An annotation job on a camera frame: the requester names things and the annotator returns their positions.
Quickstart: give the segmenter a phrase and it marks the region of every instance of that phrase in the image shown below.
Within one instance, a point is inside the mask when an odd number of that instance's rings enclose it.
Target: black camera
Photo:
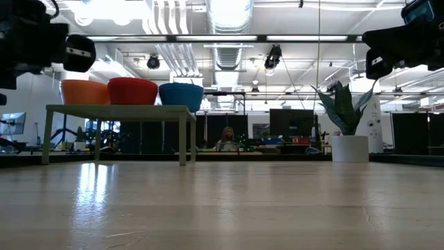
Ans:
[[[401,11],[405,25],[367,31],[362,40],[370,47],[366,76],[377,80],[393,68],[427,65],[444,67],[444,1],[415,0]]]
[[[158,69],[160,67],[159,56],[156,54],[150,55],[146,66],[148,66],[149,69]]]
[[[282,57],[282,50],[280,45],[274,45],[270,50],[270,53],[267,55],[265,60],[265,68],[266,69],[274,69],[280,63],[280,58]]]
[[[60,13],[46,14],[39,0],[1,0],[0,3],[0,88],[16,90],[17,77],[41,74],[51,63],[66,70],[86,72],[96,60],[94,42],[82,35],[68,36],[68,24],[51,24]],[[0,96],[0,105],[6,97]]]

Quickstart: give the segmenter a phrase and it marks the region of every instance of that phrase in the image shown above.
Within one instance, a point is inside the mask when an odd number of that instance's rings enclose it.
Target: snake plant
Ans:
[[[376,81],[373,83],[372,88],[362,95],[355,106],[353,106],[352,93],[350,92],[349,85],[343,87],[341,82],[338,81],[334,86],[334,99],[323,94],[315,87],[312,86],[312,88],[318,93],[319,98],[322,101],[320,105],[325,108],[325,112],[332,122],[341,129],[342,134],[355,135],[356,128],[358,127],[359,121],[361,121],[364,110],[366,109],[366,104],[373,95],[375,84]]]

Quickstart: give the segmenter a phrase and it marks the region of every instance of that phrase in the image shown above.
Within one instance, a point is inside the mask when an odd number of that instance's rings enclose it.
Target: person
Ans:
[[[236,150],[237,146],[234,143],[234,132],[230,127],[223,129],[221,139],[216,143],[214,147],[217,151],[230,151]]]

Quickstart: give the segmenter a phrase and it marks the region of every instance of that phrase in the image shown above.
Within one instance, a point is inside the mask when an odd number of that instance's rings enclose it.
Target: ventilation duct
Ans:
[[[210,33],[212,34],[243,34],[250,29],[253,16],[253,0],[206,0],[207,16]],[[216,48],[213,50],[216,69],[233,71],[241,64],[244,49]],[[224,83],[225,74],[229,74],[229,81]],[[237,84],[239,73],[217,72],[215,73],[218,85]]]

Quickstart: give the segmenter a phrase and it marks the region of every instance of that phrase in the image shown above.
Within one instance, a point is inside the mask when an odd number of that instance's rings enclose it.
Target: white planter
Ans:
[[[85,151],[86,150],[86,142],[75,142],[74,143],[74,151]]]
[[[368,163],[368,138],[358,135],[333,136],[332,155],[336,163]]]

